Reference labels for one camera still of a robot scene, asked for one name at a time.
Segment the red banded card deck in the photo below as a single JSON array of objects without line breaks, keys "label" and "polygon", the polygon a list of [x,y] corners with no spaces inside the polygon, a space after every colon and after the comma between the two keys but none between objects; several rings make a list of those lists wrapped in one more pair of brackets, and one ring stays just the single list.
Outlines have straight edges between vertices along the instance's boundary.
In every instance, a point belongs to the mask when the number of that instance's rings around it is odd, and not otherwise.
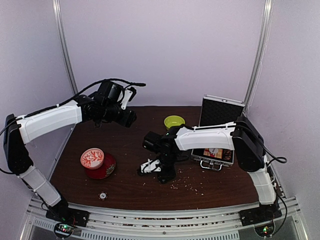
[{"label": "red banded card deck", "polygon": [[220,148],[205,148],[203,151],[203,154],[205,156],[211,157],[211,158],[223,158],[223,149]]}]

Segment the white dealer button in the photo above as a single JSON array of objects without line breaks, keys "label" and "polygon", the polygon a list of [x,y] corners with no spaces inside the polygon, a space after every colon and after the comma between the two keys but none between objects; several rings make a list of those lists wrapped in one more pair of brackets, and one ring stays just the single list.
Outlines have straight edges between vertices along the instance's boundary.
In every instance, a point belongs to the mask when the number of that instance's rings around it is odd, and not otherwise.
[{"label": "white dealer button", "polygon": [[219,152],[219,149],[218,149],[218,148],[210,148],[210,149],[209,149],[209,152],[210,152],[211,154],[217,154],[217,153]]}]

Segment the white red poker chip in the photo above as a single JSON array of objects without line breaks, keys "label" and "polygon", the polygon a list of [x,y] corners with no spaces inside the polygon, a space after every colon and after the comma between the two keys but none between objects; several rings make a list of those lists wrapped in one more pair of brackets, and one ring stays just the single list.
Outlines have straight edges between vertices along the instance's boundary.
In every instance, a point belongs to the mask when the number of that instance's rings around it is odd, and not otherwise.
[{"label": "white red poker chip", "polygon": [[108,198],[108,194],[106,192],[101,192],[98,197],[101,201],[105,201]]}]

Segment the aluminium poker chip case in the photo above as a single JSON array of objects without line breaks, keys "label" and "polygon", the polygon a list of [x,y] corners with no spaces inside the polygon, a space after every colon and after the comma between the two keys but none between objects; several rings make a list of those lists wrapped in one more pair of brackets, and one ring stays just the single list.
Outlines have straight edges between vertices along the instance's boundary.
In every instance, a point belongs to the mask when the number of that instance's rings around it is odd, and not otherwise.
[{"label": "aluminium poker chip case", "polygon": [[[227,123],[234,122],[241,115],[245,108],[242,101],[230,98],[223,98],[206,94],[202,98],[202,106],[198,126],[211,131],[221,131],[226,128]],[[222,159],[204,155],[204,149],[193,149],[190,158],[199,162],[203,169],[219,172],[223,167],[231,167],[233,162],[226,162]]]}]

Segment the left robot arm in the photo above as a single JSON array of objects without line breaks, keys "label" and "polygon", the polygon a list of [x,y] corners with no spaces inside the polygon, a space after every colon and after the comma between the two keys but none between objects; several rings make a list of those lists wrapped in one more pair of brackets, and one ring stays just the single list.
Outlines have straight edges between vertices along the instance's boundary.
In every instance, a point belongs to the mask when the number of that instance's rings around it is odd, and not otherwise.
[{"label": "left robot arm", "polygon": [[10,114],[0,132],[9,169],[7,174],[21,178],[61,222],[72,218],[69,204],[35,167],[26,144],[63,127],[88,121],[93,121],[97,128],[111,122],[129,128],[137,119],[137,114],[128,109],[127,104],[135,97],[136,87],[144,87],[145,84],[118,78],[99,80],[96,84],[98,90],[90,95],[80,91],[57,105],[26,115]]}]

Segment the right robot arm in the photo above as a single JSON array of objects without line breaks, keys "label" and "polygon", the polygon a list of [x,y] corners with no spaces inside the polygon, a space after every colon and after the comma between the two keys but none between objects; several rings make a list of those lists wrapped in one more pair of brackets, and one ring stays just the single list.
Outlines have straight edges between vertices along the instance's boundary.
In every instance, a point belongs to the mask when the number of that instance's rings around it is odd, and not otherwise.
[{"label": "right robot arm", "polygon": [[258,219],[266,221],[279,210],[264,140],[244,115],[234,122],[213,126],[181,124],[169,128],[163,135],[150,131],[144,137],[142,146],[157,156],[141,164],[138,174],[157,172],[157,178],[163,184],[175,178],[175,163],[183,151],[209,148],[234,151],[238,166],[249,174],[257,191]]}]

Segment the green plastic bowl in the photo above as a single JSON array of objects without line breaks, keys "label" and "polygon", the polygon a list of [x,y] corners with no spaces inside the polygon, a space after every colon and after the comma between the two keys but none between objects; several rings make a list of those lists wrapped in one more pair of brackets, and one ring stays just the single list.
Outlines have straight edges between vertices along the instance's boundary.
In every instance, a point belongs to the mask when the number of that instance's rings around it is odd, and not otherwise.
[{"label": "green plastic bowl", "polygon": [[171,127],[177,127],[180,125],[184,125],[186,123],[185,119],[179,115],[167,116],[163,122],[167,130],[170,129]]}]

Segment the mixed chip stack in case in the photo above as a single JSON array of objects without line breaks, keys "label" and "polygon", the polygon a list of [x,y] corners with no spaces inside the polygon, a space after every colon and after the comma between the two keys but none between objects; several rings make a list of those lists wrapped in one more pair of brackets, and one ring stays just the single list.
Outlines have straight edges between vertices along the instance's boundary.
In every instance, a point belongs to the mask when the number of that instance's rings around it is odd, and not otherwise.
[{"label": "mixed chip stack in case", "polygon": [[225,162],[232,163],[234,161],[234,151],[229,149],[224,149],[222,157]]}]

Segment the aluminium front rail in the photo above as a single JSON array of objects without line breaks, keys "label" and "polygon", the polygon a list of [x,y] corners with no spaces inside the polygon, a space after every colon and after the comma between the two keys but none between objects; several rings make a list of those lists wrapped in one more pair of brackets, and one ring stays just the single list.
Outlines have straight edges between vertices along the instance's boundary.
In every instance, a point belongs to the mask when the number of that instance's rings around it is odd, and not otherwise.
[{"label": "aluminium front rail", "polygon": [[[311,240],[295,197],[279,203],[283,216],[273,220],[275,231],[266,238],[258,230],[269,222],[244,226],[240,211],[258,207],[258,202],[194,210],[121,210],[70,203],[71,208],[88,211],[85,227],[78,226],[66,240]],[[18,240],[59,240],[53,233],[56,221],[46,218],[37,198],[28,205]]]}]

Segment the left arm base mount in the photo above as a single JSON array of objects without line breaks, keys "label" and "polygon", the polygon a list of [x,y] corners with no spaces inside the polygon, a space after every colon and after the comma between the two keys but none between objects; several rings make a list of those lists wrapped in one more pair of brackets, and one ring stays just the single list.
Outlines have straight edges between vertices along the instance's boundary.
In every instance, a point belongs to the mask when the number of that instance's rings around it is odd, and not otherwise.
[{"label": "left arm base mount", "polygon": [[55,220],[57,222],[65,223],[70,226],[86,227],[89,220],[90,213],[85,210],[68,208],[66,214],[56,213],[53,210],[47,210],[45,217],[47,219]]}]

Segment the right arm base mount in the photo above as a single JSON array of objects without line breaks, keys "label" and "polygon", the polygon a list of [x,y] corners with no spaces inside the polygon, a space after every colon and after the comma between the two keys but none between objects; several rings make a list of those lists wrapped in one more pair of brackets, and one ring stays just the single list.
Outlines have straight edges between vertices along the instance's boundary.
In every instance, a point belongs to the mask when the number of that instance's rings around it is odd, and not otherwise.
[{"label": "right arm base mount", "polygon": [[256,207],[239,212],[242,226],[256,225],[282,216],[282,211],[272,207]]}]

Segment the right aluminium frame post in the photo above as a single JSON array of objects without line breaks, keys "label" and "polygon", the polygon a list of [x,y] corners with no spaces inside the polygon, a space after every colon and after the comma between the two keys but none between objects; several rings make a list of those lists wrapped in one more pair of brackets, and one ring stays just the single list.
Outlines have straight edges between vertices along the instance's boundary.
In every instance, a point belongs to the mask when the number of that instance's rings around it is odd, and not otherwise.
[{"label": "right aluminium frame post", "polygon": [[253,98],[254,98],[258,81],[260,78],[263,56],[267,49],[268,40],[269,40],[273,5],[274,5],[273,0],[264,1],[264,8],[263,8],[262,21],[261,21],[260,34],[259,34],[256,54],[255,54],[253,67],[252,67],[252,71],[249,79],[249,84],[248,84],[247,91],[244,98],[245,112],[249,111],[249,108],[253,102]]}]

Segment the aluminium frame post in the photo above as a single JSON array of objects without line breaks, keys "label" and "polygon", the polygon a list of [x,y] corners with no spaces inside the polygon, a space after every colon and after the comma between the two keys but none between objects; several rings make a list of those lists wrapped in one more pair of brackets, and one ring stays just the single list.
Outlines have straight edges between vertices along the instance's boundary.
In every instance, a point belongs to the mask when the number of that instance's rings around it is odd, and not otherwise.
[{"label": "aluminium frame post", "polygon": [[61,11],[61,1],[60,0],[52,0],[53,14],[57,26],[58,37],[60,41],[60,46],[62,50],[62,58],[67,74],[67,79],[69,81],[71,91],[73,94],[77,94],[79,92],[75,75],[72,67],[72,62],[68,50],[67,39],[65,34],[65,28],[63,23],[63,16]]},{"label": "aluminium frame post", "polygon": [[253,102],[253,98],[254,98],[258,81],[260,78],[263,56],[267,49],[268,40],[269,40],[273,5],[274,5],[273,0],[264,1],[264,8],[263,8],[262,21],[261,21],[260,34],[259,34],[256,54],[255,54],[253,67],[252,67],[252,71],[249,79],[249,84],[248,84],[247,91],[244,98],[245,112],[249,111],[249,108]]}]

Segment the left aluminium frame post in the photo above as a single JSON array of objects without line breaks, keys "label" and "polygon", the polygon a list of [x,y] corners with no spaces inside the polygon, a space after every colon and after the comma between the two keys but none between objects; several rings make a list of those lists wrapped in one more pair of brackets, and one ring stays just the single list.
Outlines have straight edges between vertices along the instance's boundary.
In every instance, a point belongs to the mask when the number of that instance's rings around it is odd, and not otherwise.
[{"label": "left aluminium frame post", "polygon": [[61,11],[61,1],[60,0],[52,0],[53,14],[57,26],[58,37],[60,41],[60,46],[62,50],[62,58],[67,74],[67,79],[69,81],[71,91],[73,94],[77,94],[79,92],[75,75],[72,67],[72,62],[68,50],[67,39],[65,34],[65,28],[63,23],[63,16]]}]

